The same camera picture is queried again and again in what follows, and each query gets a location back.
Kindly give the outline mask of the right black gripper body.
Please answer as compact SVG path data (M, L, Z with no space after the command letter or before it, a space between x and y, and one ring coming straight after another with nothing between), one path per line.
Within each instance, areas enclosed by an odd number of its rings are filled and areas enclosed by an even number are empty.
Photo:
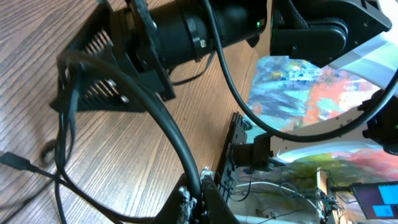
M66 58L67 53L77 52L115 66L163 101L174 99L160 55L159 27L144 1L128 1L128 6L118 11L101 1L57 57L58 90L50 107L65 112L77 91L77 111L145 111L135 97L127 96L125 86L114 75L100 66Z

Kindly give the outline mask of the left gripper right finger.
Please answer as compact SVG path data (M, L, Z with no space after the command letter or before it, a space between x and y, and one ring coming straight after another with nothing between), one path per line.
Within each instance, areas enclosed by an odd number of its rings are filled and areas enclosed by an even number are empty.
M222 198L218 187L213 180L214 172L203 169L201 180L201 218L203 224L239 224L239 221Z

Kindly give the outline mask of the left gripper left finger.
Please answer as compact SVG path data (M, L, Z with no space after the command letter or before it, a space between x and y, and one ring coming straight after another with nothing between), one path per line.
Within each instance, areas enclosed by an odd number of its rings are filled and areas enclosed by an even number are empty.
M185 174L182 174L151 224L189 224L193 220L194 208L195 198L188 190L188 180Z

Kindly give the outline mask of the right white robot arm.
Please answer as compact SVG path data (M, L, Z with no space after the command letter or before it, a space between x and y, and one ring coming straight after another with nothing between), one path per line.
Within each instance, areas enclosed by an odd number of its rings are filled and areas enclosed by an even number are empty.
M100 4L67 52L112 63L170 100L174 67L242 40L255 47L267 26L271 55L324 67L390 31L392 22L379 5L367 1L277 1L271 20L264 1L173 1L155 9L129 1L118 12ZM347 124L336 118L282 133L259 118L254 122L270 134L266 148L283 162L359 145L395 155L396 91L393 78L379 95L346 112Z

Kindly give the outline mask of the laptop with blue screen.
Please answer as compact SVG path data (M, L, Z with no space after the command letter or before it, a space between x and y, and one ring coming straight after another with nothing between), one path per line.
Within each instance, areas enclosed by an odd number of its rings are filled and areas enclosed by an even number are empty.
M368 220L397 219L397 181L351 185Z

